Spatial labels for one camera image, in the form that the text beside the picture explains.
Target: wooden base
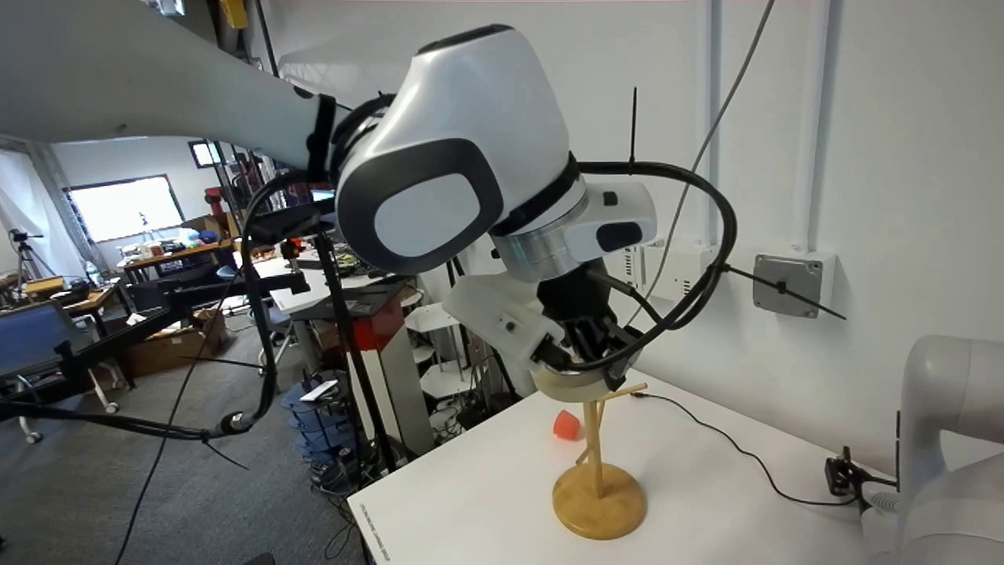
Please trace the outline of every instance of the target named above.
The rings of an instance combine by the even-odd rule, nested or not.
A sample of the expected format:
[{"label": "wooden base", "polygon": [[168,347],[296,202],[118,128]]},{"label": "wooden base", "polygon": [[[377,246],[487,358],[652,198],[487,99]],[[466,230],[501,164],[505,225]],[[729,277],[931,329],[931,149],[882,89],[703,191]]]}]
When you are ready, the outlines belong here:
[{"label": "wooden base", "polygon": [[651,509],[640,483],[615,465],[604,465],[599,497],[594,465],[569,466],[552,489],[552,506],[569,529],[591,539],[615,539],[631,532],[640,527]]}]

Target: wooden stand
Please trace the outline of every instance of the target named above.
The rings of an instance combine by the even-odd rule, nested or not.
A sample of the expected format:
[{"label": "wooden stand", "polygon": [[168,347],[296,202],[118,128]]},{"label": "wooden stand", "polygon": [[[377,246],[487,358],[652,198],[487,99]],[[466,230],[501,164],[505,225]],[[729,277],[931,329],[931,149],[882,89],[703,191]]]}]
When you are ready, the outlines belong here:
[{"label": "wooden stand", "polygon": [[585,419],[587,452],[559,477],[552,506],[569,529],[591,539],[615,539],[640,527],[651,509],[647,493],[629,471],[604,465],[604,402],[585,402]]}]

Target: white wall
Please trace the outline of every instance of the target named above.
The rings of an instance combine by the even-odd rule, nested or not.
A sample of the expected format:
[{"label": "white wall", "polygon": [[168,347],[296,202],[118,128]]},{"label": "white wall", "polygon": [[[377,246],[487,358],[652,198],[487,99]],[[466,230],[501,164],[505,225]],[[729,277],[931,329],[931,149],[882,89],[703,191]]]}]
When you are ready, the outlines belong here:
[{"label": "white wall", "polygon": [[209,212],[205,187],[220,184],[214,170],[196,166],[188,137],[69,140],[52,152],[69,184],[168,174],[184,218]]},{"label": "white wall", "polygon": [[15,243],[10,230],[22,230],[36,251],[36,267],[42,277],[80,279],[83,253],[64,230],[64,218],[49,202],[46,184],[42,182],[32,157],[15,148],[0,148],[0,273],[18,268]]},{"label": "white wall", "polygon": [[[724,2],[724,89],[759,10]],[[777,2],[723,128],[742,267],[752,251],[790,246],[814,10],[811,0]],[[582,157],[629,149],[629,96],[640,83],[640,152],[688,164],[700,143],[696,15],[696,0],[298,0],[272,6],[272,32],[291,76],[357,103],[368,92],[391,92],[425,41],[513,22],[538,45]],[[716,303],[655,342],[640,368],[822,446],[852,443],[888,466],[909,342],[926,331],[1004,336],[1000,22],[994,0],[847,2],[817,240],[842,258],[836,303],[852,319],[780,319],[750,303],[745,279],[729,279]],[[681,238],[696,240],[700,230],[688,222]]]}]

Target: window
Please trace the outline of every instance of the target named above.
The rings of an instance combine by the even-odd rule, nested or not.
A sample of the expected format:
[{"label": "window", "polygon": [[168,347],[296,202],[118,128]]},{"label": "window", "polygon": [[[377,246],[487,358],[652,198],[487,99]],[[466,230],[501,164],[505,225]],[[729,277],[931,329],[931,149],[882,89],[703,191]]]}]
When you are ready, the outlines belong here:
[{"label": "window", "polygon": [[183,222],[175,191],[168,174],[72,184],[65,198],[90,240],[125,238]]},{"label": "window", "polygon": [[188,149],[197,170],[209,170],[220,164],[220,143],[214,140],[188,140]]}]

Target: power outlet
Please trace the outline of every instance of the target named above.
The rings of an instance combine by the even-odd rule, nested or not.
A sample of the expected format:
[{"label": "power outlet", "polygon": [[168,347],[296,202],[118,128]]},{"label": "power outlet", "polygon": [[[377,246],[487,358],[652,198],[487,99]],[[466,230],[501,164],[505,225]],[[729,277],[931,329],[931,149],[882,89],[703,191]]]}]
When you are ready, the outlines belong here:
[{"label": "power outlet", "polygon": [[752,283],[752,303],[785,317],[819,317],[817,303],[831,302],[836,253],[756,253],[752,277],[785,286]]}]

